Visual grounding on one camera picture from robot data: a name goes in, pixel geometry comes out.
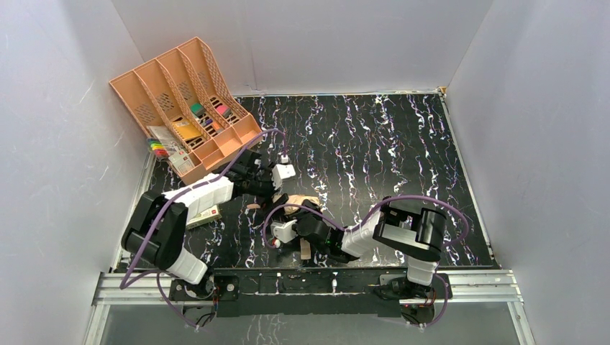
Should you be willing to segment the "beige folding umbrella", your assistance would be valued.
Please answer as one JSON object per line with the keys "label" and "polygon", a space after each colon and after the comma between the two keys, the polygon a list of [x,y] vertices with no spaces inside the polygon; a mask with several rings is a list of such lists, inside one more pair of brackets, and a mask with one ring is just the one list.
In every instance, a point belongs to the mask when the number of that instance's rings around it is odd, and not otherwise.
{"label": "beige folding umbrella", "polygon": [[[251,203],[246,206],[247,210],[255,210],[263,212],[263,219],[266,219],[268,212],[272,211],[275,207],[278,207],[278,210],[271,216],[270,221],[267,226],[263,226],[262,234],[264,237],[263,243],[268,244],[270,247],[270,242],[273,238],[270,225],[274,221],[278,222],[287,222],[293,220],[291,215],[297,212],[300,208],[307,207],[312,209],[313,211],[320,211],[319,208],[319,199],[317,197],[309,196],[309,195],[289,195],[284,193],[282,195],[275,195],[273,197],[273,201],[270,205],[259,205],[258,202]],[[299,253],[301,260],[309,260],[312,258],[312,250],[311,245],[307,240],[298,236],[293,241],[282,244],[282,246],[293,246],[299,245]]]}

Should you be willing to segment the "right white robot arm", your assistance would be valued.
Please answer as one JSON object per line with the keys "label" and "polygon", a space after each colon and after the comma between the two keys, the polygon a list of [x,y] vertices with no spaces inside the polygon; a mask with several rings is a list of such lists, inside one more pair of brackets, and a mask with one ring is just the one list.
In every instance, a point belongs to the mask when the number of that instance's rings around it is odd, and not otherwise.
{"label": "right white robot arm", "polygon": [[406,280],[429,287],[440,263],[447,215],[433,208],[413,208],[406,201],[391,201],[364,224],[345,230],[305,210],[291,221],[297,237],[336,262],[355,261],[380,244],[395,249],[406,256]]}

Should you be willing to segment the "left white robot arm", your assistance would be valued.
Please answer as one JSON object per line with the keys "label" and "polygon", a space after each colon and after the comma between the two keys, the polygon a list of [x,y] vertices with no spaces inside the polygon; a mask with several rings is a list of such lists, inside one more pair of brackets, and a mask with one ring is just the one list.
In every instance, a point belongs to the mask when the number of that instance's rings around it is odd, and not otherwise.
{"label": "left white robot arm", "polygon": [[195,183],[163,193],[143,193],[121,240],[123,250],[134,256],[132,264],[144,260],[188,284],[200,284],[209,274],[209,266],[184,247],[187,223],[201,212],[243,195],[269,201],[283,181],[296,174],[287,160],[263,165],[260,158],[247,149]]}

